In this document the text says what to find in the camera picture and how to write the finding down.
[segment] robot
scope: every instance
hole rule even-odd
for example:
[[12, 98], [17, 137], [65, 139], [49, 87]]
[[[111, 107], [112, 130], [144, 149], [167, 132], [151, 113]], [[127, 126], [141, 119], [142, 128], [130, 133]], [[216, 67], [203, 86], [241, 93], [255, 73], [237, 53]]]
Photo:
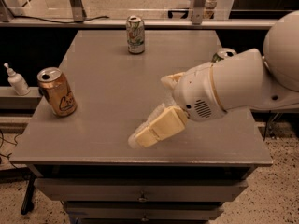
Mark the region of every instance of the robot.
[[250, 49], [162, 77], [173, 101], [159, 105], [129, 137], [129, 145], [150, 147], [182, 132], [189, 119], [221, 119], [240, 107], [277, 112], [299, 108], [299, 11], [271, 27], [263, 53]]

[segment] white bottle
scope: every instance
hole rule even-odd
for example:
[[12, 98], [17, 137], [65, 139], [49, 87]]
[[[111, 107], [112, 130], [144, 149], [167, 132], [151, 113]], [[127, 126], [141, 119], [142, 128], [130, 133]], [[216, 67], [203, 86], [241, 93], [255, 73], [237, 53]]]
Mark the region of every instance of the white bottle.
[[29, 86], [23, 76], [16, 73], [13, 69], [9, 68], [8, 64], [5, 63], [4, 67], [7, 69], [9, 75], [8, 82], [13, 87], [16, 93], [19, 95], [25, 95], [30, 92]]

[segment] metal post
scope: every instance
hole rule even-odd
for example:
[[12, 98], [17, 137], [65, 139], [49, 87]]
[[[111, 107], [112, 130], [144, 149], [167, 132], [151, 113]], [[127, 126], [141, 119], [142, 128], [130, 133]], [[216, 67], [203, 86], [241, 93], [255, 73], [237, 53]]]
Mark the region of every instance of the metal post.
[[74, 21], [83, 21], [86, 18], [86, 12], [84, 10], [82, 0], [69, 0]]
[[194, 0], [192, 23], [199, 25], [203, 21], [206, 0]]
[[11, 21], [13, 15], [7, 8], [7, 4], [4, 0], [0, 0], [0, 21]]

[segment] soda can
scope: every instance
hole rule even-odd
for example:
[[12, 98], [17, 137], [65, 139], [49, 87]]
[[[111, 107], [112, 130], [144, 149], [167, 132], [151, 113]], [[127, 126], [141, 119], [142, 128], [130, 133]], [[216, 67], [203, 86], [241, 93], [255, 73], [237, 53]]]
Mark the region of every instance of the soda can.
[[37, 74], [37, 83], [55, 115], [64, 117], [76, 110], [73, 92], [60, 69], [49, 67], [41, 70]]
[[136, 16], [130, 16], [126, 22], [127, 42], [130, 53], [139, 54], [145, 50], [145, 31], [143, 20]]
[[236, 55], [236, 52], [234, 49], [222, 48], [222, 49], [219, 49], [217, 51], [217, 53], [214, 54], [212, 62], [217, 63], [219, 61], [222, 61], [224, 59], [230, 58], [235, 55]]

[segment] drawer handle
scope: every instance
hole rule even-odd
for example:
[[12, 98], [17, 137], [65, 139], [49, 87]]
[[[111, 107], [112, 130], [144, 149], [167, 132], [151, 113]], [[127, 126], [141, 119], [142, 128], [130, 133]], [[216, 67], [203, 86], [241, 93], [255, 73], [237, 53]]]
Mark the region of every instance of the drawer handle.
[[149, 220], [148, 220], [147, 216], [144, 215], [144, 216], [141, 218], [141, 221], [142, 221], [142, 222], [147, 222], [147, 221], [149, 221]]
[[145, 203], [148, 201], [148, 199], [145, 197], [144, 193], [141, 192], [141, 196], [138, 198], [138, 200], [141, 202], [141, 203]]

